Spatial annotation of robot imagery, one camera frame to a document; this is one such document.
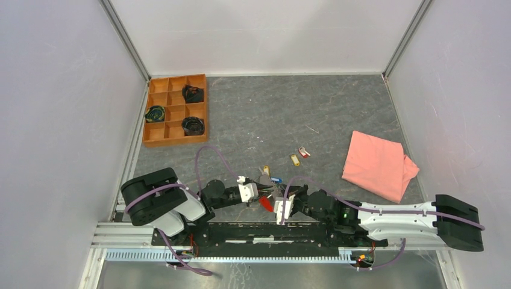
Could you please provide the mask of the steel key holder red handle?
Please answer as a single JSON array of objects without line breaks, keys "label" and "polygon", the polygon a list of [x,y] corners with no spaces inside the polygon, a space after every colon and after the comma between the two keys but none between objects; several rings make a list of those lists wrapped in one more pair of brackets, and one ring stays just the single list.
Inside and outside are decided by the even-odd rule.
[{"label": "steel key holder red handle", "polygon": [[283,200],[285,185],[282,179],[268,175],[264,170],[257,181],[259,203],[268,211],[276,213],[275,208]]}]

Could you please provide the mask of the red key tag with ring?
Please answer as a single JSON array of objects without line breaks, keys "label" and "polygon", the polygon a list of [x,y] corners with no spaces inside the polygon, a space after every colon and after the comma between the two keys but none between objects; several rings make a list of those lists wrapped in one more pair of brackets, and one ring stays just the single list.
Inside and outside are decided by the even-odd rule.
[{"label": "red key tag with ring", "polygon": [[303,158],[308,158],[310,157],[310,153],[307,152],[307,150],[305,149],[305,147],[301,146],[298,148],[298,152],[299,154],[303,157]]}]

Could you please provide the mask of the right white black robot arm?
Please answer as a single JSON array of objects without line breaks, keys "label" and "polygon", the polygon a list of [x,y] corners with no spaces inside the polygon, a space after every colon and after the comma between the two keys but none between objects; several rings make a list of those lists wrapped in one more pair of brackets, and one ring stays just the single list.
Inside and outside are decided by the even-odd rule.
[{"label": "right white black robot arm", "polygon": [[274,213],[281,225],[302,213],[325,226],[336,246],[386,246],[389,240],[434,240],[466,252],[484,250],[478,209],[447,194],[411,205],[377,205],[344,200],[324,190],[308,194],[293,186],[286,199],[276,201]]}]

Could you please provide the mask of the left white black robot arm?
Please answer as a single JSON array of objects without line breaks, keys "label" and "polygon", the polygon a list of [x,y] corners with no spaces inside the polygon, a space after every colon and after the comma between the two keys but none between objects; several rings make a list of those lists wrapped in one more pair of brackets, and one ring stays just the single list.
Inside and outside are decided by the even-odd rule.
[{"label": "left white black robot arm", "polygon": [[236,182],[226,187],[213,180],[195,193],[168,167],[125,182],[121,195],[132,225],[160,229],[179,246],[189,239],[189,223],[205,223],[214,218],[215,209],[257,202],[276,189],[271,181],[264,184],[244,176]]}]

